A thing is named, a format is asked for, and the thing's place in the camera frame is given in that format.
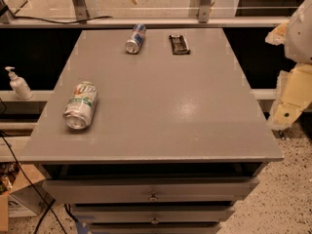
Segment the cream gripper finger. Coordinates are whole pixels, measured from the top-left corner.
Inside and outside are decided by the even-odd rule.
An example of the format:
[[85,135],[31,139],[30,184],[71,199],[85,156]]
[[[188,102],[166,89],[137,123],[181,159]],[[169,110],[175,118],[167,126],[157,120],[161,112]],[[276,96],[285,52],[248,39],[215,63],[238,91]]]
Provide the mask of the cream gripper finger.
[[298,63],[277,78],[276,99],[267,120],[274,131],[289,128],[312,102],[312,65]]

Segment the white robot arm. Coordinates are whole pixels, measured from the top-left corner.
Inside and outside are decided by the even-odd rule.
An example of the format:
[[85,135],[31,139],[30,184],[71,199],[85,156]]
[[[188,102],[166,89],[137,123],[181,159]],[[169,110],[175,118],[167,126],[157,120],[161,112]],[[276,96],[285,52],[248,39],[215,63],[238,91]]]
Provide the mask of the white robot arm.
[[312,102],[312,0],[304,0],[288,21],[268,33],[265,42],[283,44],[286,58],[295,62],[291,71],[281,71],[277,78],[267,120],[272,130],[282,131]]

